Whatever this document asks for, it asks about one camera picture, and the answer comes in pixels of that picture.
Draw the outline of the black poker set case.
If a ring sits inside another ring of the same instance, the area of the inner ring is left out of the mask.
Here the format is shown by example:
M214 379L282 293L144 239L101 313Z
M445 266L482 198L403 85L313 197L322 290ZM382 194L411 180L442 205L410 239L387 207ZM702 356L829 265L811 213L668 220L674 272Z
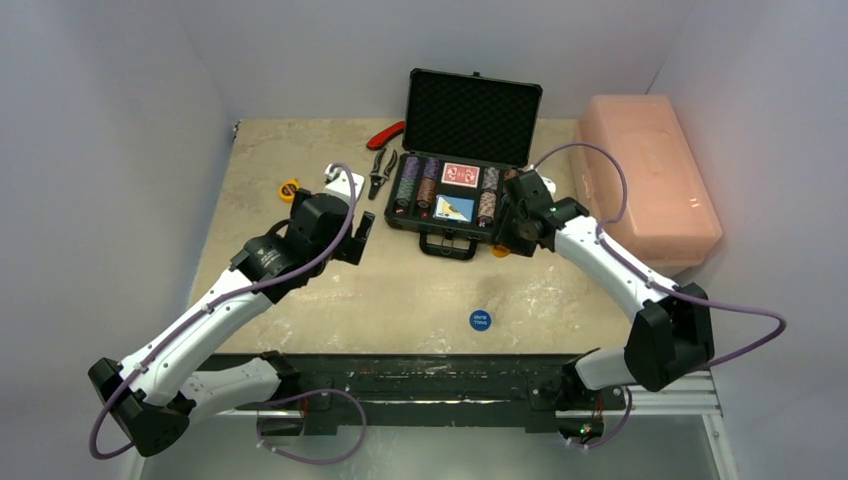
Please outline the black poker set case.
M496 221L505 200L503 175L506 170L527 166L543 89L538 84L483 77L478 73L458 74L416 68L409 76L403 153L398 174L392 182L384 218L389 227L417 234L419 249L430 256L467 261L481 244L493 244ZM420 169L407 208L395 197L408 156L420 159ZM426 160L440 161L435 198L429 209L416 205L416 195ZM441 183L446 162L480 168L477 188ZM486 168L499 170L497 206L489 228L477 223L482 178ZM470 223L435 219L437 195L470 198L475 213Z

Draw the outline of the blue small blind button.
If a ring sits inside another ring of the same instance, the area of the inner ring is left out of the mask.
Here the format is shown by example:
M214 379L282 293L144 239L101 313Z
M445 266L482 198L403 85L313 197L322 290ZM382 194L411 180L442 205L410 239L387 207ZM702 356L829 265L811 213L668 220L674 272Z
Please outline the blue small blind button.
M488 330L493 323L493 317L485 310L475 310L469 316L470 327L478 332Z

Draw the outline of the orange big blind button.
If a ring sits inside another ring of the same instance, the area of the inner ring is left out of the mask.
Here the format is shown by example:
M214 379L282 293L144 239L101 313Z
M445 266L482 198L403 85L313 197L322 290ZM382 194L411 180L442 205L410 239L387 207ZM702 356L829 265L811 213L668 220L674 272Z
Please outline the orange big blind button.
M490 248L490 252L497 258L504 258L511 254L511 251L509 249L499 245L493 245Z

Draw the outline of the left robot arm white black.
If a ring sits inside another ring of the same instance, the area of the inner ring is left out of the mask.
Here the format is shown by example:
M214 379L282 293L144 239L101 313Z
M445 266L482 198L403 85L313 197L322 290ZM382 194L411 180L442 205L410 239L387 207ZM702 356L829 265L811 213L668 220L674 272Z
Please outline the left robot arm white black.
M242 326L338 260L360 262L375 220L352 225L356 199L300 190L288 218L248 240L208 292L154 340L120 361L102 358L88 376L103 407L88 438L108 460L134 449L143 457L173 445L193 424L243 405L284 409L312 395L278 352L218 371L202 364Z

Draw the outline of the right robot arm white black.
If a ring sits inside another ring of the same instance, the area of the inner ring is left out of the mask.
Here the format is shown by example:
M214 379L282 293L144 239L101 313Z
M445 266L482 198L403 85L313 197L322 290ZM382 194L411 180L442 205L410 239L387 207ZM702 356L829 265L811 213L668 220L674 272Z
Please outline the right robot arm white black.
M600 285L630 321L623 346L592 350L564 366L561 392L569 404L584 407L619 385L657 392L713 359L701 287L680 287L647 267L602 233L579 202L554 200L534 171L507 180L504 190L497 245L523 256L537 248L558 254Z

